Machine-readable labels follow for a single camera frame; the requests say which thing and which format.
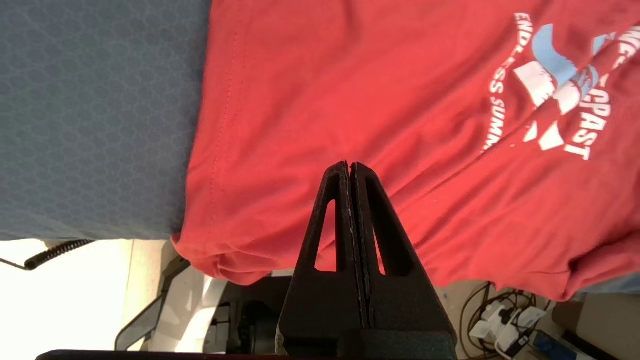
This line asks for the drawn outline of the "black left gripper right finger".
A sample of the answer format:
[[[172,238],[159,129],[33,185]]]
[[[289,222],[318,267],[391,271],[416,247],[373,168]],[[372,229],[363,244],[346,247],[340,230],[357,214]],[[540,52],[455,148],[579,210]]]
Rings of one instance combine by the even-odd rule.
[[[377,174],[354,162],[350,184],[368,326],[385,331],[453,331]]]

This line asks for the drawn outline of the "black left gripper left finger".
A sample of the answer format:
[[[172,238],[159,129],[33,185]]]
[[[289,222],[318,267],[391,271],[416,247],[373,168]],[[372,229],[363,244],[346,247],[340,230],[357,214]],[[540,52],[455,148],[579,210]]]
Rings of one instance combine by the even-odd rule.
[[[336,357],[342,334],[363,326],[350,182],[345,161],[330,166],[322,176],[279,316],[279,356]],[[330,204],[334,205],[336,271],[320,271],[316,260]]]

